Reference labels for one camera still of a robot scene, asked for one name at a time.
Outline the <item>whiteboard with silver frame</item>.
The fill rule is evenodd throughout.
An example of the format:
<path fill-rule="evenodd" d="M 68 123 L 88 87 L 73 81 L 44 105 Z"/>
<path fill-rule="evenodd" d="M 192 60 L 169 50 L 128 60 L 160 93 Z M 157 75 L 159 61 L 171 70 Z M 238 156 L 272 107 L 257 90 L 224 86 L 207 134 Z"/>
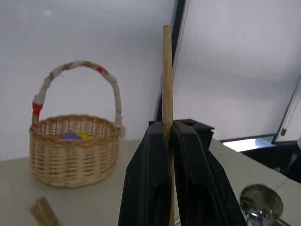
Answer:
<path fill-rule="evenodd" d="M 301 76 L 293 91 L 274 143 L 295 142 L 301 137 Z"/>

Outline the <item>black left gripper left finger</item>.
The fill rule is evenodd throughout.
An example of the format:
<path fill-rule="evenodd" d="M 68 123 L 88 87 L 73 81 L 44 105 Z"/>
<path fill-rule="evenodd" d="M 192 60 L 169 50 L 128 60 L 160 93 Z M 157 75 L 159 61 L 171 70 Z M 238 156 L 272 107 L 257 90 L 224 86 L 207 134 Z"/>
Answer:
<path fill-rule="evenodd" d="M 168 226 L 171 188 L 168 144 L 156 121 L 127 166 L 118 226 Z"/>

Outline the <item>wooden chopstick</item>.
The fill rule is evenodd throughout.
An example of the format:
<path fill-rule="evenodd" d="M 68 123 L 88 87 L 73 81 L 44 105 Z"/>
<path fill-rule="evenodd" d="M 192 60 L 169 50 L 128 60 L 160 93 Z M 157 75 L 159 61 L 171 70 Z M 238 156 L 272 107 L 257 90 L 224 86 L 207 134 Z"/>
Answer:
<path fill-rule="evenodd" d="M 38 198 L 31 205 L 30 213 L 36 219 L 39 226 L 61 226 L 59 219 L 45 196 Z"/>
<path fill-rule="evenodd" d="M 169 167 L 171 174 L 171 208 L 169 226 L 175 226 L 174 216 L 174 160 L 172 151 L 173 125 L 173 61 L 172 26 L 169 20 L 163 26 L 163 71 L 162 71 L 162 124 L 168 144 Z"/>

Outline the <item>shiny metal bowl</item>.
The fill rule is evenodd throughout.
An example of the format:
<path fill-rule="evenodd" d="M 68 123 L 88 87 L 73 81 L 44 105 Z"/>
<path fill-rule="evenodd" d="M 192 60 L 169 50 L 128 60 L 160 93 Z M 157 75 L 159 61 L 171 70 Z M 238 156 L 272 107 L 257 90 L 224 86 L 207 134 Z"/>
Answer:
<path fill-rule="evenodd" d="M 265 185 L 254 184 L 244 188 L 239 204 L 248 226 L 285 226 L 280 221 L 283 202 L 274 190 Z"/>

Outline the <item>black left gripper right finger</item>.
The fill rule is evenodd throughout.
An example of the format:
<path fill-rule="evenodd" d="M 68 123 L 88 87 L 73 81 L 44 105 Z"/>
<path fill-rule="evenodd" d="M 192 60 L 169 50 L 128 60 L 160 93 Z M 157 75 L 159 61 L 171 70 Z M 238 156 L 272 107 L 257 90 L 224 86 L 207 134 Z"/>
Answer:
<path fill-rule="evenodd" d="M 181 226 L 247 226 L 222 165 L 210 151 L 214 128 L 173 124 L 174 175 Z"/>

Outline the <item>yellow toy piece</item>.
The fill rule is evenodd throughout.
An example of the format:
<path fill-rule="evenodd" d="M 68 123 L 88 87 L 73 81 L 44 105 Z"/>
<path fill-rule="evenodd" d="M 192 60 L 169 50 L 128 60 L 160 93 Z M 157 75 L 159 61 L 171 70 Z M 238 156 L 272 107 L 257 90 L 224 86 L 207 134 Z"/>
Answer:
<path fill-rule="evenodd" d="M 92 140 L 92 136 L 87 134 L 87 133 L 84 133 L 84 132 L 76 132 L 75 133 L 77 136 L 81 137 L 82 140 Z"/>

